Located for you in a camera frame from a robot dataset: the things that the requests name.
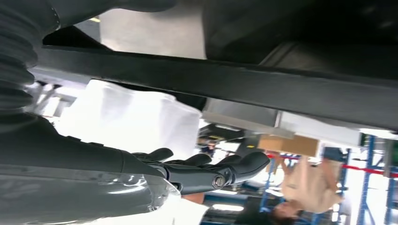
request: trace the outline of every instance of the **dark hair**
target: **dark hair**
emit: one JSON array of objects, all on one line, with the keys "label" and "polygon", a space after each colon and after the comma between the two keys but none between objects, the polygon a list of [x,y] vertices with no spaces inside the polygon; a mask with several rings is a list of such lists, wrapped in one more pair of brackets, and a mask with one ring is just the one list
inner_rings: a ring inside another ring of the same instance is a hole
[{"label": "dark hair", "polygon": [[[297,213],[297,215],[300,217],[302,213],[303,213],[303,211],[301,210]],[[281,217],[276,216],[275,209],[273,209],[269,213],[269,215],[270,215],[270,220],[274,223],[274,225],[293,225],[294,222],[296,221],[295,219],[290,218],[290,217],[284,217],[284,218],[282,217],[281,218]]]}]

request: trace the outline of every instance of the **gray plastic cover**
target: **gray plastic cover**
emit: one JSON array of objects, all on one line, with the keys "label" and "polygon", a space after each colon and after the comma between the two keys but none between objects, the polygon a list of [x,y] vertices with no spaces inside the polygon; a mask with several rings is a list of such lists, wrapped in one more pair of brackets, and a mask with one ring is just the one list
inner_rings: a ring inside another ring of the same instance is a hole
[{"label": "gray plastic cover", "polygon": [[0,165],[0,224],[81,224],[148,213],[179,199],[157,176]]}]

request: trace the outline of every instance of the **beige shirt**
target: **beige shirt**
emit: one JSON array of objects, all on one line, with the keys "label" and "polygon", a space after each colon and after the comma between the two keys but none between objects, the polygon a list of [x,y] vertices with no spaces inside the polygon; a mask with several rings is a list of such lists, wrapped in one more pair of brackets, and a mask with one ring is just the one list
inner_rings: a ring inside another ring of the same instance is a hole
[{"label": "beige shirt", "polygon": [[[330,165],[337,178],[341,163],[332,161]],[[300,202],[308,212],[323,213],[342,201],[341,196],[328,188],[322,169],[312,166],[308,157],[301,157],[293,171],[285,174],[281,187],[286,200]]]}]

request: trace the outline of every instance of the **white cloth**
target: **white cloth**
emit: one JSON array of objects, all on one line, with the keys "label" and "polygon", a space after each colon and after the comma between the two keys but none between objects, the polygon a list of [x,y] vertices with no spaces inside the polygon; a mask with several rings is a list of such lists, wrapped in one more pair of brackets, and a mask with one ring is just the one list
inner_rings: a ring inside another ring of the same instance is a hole
[{"label": "white cloth", "polygon": [[91,80],[61,116],[58,132],[129,152],[170,148],[170,159],[194,154],[201,112],[172,95]]},{"label": "white cloth", "polygon": [[156,211],[124,217],[102,218],[90,225],[199,225],[207,206],[181,199]]}]

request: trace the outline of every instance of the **gray metal panel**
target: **gray metal panel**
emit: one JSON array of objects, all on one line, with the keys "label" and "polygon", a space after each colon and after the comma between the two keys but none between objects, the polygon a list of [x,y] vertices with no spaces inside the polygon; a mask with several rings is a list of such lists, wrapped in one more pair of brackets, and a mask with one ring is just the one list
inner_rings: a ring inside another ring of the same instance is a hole
[{"label": "gray metal panel", "polygon": [[102,44],[113,50],[205,58],[202,0],[179,1],[158,13],[115,9],[99,18]]},{"label": "gray metal panel", "polygon": [[277,110],[275,109],[219,99],[209,99],[205,112],[217,113],[270,127],[275,125],[277,117]]}]

